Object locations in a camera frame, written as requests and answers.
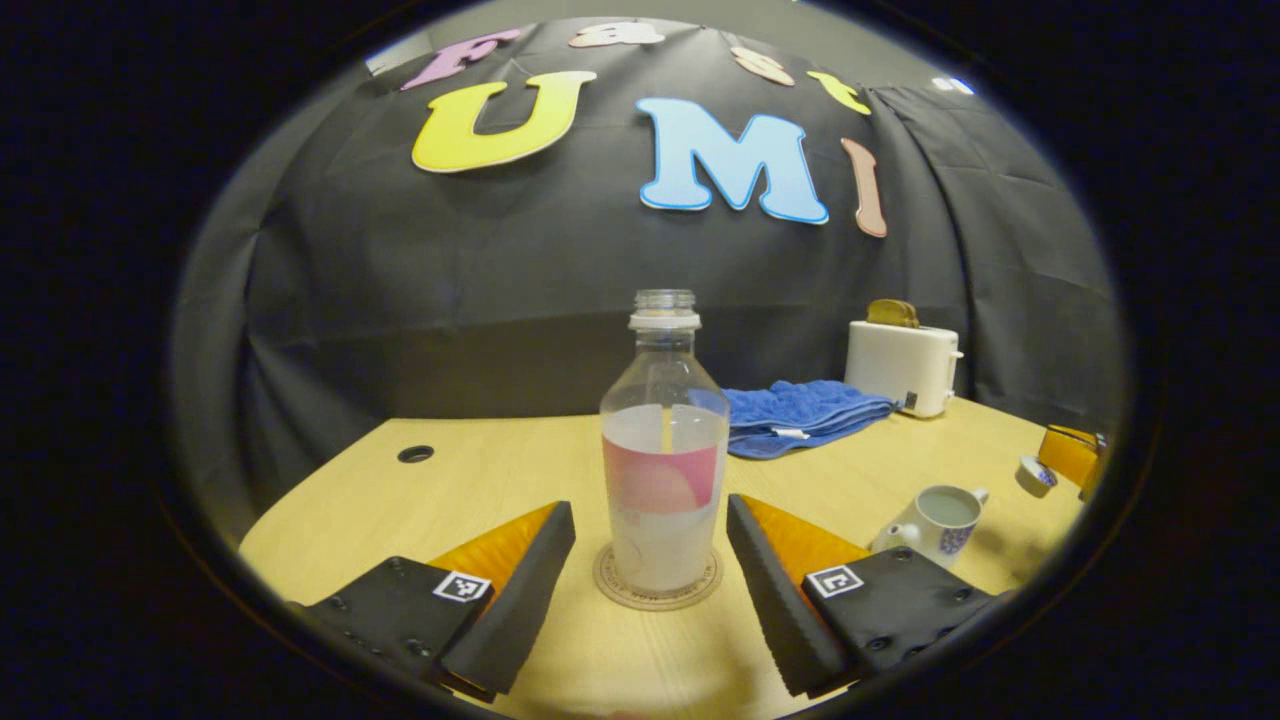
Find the wooden table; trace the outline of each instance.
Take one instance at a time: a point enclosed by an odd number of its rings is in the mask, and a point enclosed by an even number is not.
[[[952,571],[998,593],[1025,583],[1082,509],[1074,487],[1034,498],[1015,479],[1044,429],[955,398],[946,414],[895,414],[827,446],[765,461],[730,457],[726,492],[758,497],[869,546],[922,488],[991,491]],[[422,462],[397,460],[429,445]],[[390,555],[429,561],[556,500],[573,505],[577,543],[509,696],[513,717],[777,717],[814,705],[787,694],[728,538],[726,574],[703,602],[630,610],[596,589],[591,562],[609,541],[599,416],[388,420],[289,492],[253,525],[241,555],[283,598],[315,603]]]

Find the folded towel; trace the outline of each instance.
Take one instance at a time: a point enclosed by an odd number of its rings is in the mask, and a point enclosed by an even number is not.
[[[728,451],[740,457],[778,457],[794,447],[818,447],[887,418],[887,397],[863,395],[837,380],[788,383],[769,389],[726,389]]]

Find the yellow letter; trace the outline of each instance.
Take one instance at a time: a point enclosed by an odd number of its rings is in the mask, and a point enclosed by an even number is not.
[[[818,73],[809,70],[809,77],[822,83],[822,88],[827,91],[828,95],[836,99],[836,102],[846,108],[851,108],[864,115],[870,115],[872,109],[861,102],[854,100],[858,97],[858,91],[836,79],[836,76],[828,76],[827,73]]]
[[[568,132],[579,88],[593,79],[595,73],[582,70],[529,78],[530,87],[540,88],[529,120],[495,135],[476,135],[475,123],[489,96],[502,92],[507,83],[486,82],[447,92],[428,105],[431,117],[413,142],[413,164],[431,173],[457,173],[532,155]]]

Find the blue letter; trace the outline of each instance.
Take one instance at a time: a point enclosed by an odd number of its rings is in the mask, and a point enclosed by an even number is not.
[[[800,140],[804,128],[771,115],[755,115],[740,140],[733,140],[698,102],[671,97],[645,97],[636,108],[653,118],[658,161],[657,177],[640,188],[640,201],[664,210],[701,210],[712,204],[712,192],[698,183],[694,158],[703,164],[721,195],[735,210],[746,208],[760,176],[769,188],[760,208],[774,218],[813,223],[827,222],[827,208],[818,201],[804,161]]]

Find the small cup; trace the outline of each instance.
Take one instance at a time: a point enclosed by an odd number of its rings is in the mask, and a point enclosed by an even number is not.
[[[984,488],[973,492],[955,486],[924,488],[892,523],[884,525],[872,543],[872,552],[905,544],[938,565],[951,568],[978,525],[989,495]]]
[[[1057,484],[1057,473],[1033,455],[1023,455],[1015,477],[1018,478],[1018,484],[1023,486],[1023,489],[1036,497],[1044,497]]]

